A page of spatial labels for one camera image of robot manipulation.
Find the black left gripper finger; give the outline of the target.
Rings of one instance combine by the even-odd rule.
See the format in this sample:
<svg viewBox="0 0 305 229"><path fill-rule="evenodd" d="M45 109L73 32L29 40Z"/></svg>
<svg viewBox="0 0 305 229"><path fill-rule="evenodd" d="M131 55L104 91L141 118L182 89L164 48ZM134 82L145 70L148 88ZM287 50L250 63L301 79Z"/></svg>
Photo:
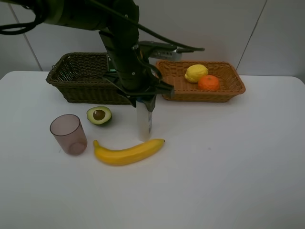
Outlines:
<svg viewBox="0 0 305 229"><path fill-rule="evenodd" d="M137 97L135 95L126 95L126 98L133 107L136 107L136 98Z"/></svg>
<svg viewBox="0 0 305 229"><path fill-rule="evenodd" d="M142 98L142 102L146 106L147 110L149 112L152 112L155 108L156 95L154 94L154 95L144 96Z"/></svg>

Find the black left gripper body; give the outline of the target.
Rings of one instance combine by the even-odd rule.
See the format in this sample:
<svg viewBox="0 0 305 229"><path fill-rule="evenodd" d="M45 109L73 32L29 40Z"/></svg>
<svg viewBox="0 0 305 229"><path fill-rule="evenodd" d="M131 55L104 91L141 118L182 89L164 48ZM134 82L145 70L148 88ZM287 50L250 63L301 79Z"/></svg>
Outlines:
<svg viewBox="0 0 305 229"><path fill-rule="evenodd" d="M122 80L120 80L116 73L106 73L103 75L103 78L117 89L117 94L127 99L149 97L158 94L174 96L174 87L155 77L153 74L148 74L148 77L144 78L144 82L138 88L132 90L123 86Z"/></svg>

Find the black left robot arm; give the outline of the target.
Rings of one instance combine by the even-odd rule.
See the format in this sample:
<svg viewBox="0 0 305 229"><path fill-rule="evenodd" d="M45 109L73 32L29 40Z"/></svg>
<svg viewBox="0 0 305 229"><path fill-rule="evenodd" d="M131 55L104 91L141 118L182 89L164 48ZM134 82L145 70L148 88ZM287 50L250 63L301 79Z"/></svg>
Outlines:
<svg viewBox="0 0 305 229"><path fill-rule="evenodd" d="M156 96L174 94L161 72L149 63L155 50L174 51L167 39L139 41L139 7L132 0L16 0L31 10L28 23L2 25L2 35L19 35L46 23L98 31L105 53L66 54L47 76L70 103L131 104L142 102L152 112Z"/></svg>

